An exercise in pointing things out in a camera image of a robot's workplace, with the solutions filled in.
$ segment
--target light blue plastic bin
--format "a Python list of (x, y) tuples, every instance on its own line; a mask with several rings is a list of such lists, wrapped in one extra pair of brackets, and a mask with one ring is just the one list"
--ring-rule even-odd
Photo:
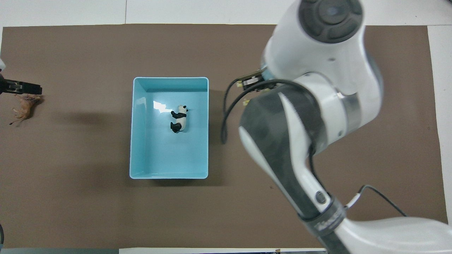
[[(170, 111), (186, 105), (187, 124), (174, 133)], [(204, 179), (208, 175), (209, 79), (133, 80), (130, 177)]]

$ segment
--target panda figurine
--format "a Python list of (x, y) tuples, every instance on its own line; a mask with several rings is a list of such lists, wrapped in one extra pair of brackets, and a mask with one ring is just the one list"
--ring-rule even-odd
[(176, 123), (171, 122), (171, 130), (173, 130), (174, 133), (183, 131), (185, 129), (185, 125), (187, 124), (187, 106), (179, 105), (179, 113), (175, 113), (174, 111), (171, 111), (171, 115), (176, 119)]

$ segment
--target panda head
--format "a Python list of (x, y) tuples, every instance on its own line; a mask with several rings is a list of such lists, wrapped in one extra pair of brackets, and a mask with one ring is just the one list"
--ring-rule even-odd
[(188, 109), (187, 109), (187, 106), (185, 106), (185, 105), (179, 105), (179, 113), (187, 113), (188, 112)]

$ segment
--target brown mat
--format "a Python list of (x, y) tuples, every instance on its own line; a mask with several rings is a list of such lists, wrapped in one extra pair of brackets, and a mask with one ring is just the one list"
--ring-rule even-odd
[[(250, 159), (229, 121), (219, 142), (227, 84), (259, 67), (271, 25), (105, 25), (3, 30), (9, 79), (43, 86), (33, 118), (9, 126), (0, 95), (0, 223), (6, 248), (320, 247), (285, 197)], [(328, 191), (347, 203), (362, 184), (412, 216), (447, 221), (426, 27), (368, 27), (385, 79), (376, 120), (315, 157)], [(132, 180), (132, 80), (210, 80), (209, 177)], [(235, 89), (231, 98), (239, 93)], [(397, 216), (371, 192), (355, 220)]]

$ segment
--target brown animal figurine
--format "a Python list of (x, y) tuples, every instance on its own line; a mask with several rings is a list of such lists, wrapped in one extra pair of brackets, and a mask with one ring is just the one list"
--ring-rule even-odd
[(26, 94), (24, 96), (19, 96), (15, 94), (14, 96), (16, 96), (19, 99), (20, 109), (17, 110), (13, 108), (14, 112), (16, 112), (15, 117), (18, 119), (11, 122), (9, 125), (12, 125), (14, 122), (17, 122), (19, 120), (25, 120), (29, 118), (31, 108), (41, 99), (40, 96), (35, 94)]

